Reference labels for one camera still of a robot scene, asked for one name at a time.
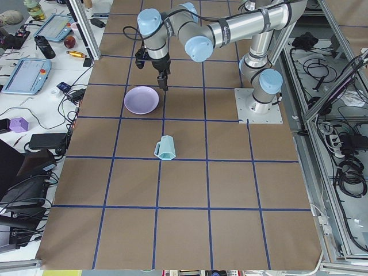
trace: white mounting plate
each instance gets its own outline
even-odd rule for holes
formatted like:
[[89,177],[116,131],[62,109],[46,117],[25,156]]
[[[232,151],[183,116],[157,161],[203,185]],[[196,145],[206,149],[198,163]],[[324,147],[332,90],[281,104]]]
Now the white mounting plate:
[[253,93],[254,89],[235,88],[235,100],[237,109],[237,118],[240,124],[246,124],[249,120],[250,124],[273,124],[281,125],[283,123],[280,107],[273,105],[267,114],[256,114],[246,106],[246,98]]

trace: light blue joint cap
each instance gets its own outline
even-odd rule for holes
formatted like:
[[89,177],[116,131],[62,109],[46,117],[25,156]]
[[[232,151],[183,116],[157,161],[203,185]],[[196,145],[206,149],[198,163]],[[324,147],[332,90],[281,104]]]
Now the light blue joint cap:
[[143,36],[149,36],[156,31],[161,24],[161,14],[156,9],[145,9],[138,14],[139,32]]
[[205,36],[194,36],[185,44],[185,52],[195,62],[204,62],[213,53],[213,44]]
[[[184,4],[179,4],[179,6],[183,6],[187,10],[190,10],[192,13],[198,14],[197,10],[196,10],[196,7],[190,2],[187,2],[187,3],[184,3]],[[191,15],[191,16],[193,17],[194,22],[198,23],[198,17],[196,17],[194,15]]]
[[276,70],[266,69],[260,73],[260,86],[268,94],[277,94],[281,89],[282,82],[282,75]]

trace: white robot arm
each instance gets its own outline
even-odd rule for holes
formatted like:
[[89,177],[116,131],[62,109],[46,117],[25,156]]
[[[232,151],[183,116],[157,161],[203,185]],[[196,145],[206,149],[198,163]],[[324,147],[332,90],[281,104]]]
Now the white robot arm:
[[258,108],[261,113],[282,85],[281,75],[265,68],[273,30],[293,25],[303,14],[306,4],[307,0],[248,0],[242,5],[245,12],[210,20],[209,25],[203,26],[198,24],[199,16],[190,2],[167,13],[145,9],[137,19],[144,49],[136,54],[136,63],[143,67],[145,60],[151,61],[159,71],[159,87],[168,90],[169,37],[177,36],[192,60],[204,62],[214,49],[252,36],[249,53],[243,56],[239,67],[254,87],[251,102],[254,100],[262,107]]

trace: black adapter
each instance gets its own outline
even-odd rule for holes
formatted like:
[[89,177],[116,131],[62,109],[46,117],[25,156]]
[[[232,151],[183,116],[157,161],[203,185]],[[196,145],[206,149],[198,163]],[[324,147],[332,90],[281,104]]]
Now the black adapter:
[[103,27],[105,27],[105,26],[106,26],[106,24],[105,24],[105,23],[103,23],[101,20],[98,20],[98,19],[96,19],[96,18],[92,18],[92,19],[91,19],[91,23],[92,23],[92,25],[95,25],[95,26],[97,26],[97,27],[99,27],[99,28],[103,28]]

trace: purple block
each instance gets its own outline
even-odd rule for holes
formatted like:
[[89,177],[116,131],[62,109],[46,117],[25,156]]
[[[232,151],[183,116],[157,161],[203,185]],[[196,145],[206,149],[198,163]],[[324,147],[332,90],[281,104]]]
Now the purple block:
[[22,117],[11,119],[10,129],[15,133],[26,132],[28,130],[28,122]]

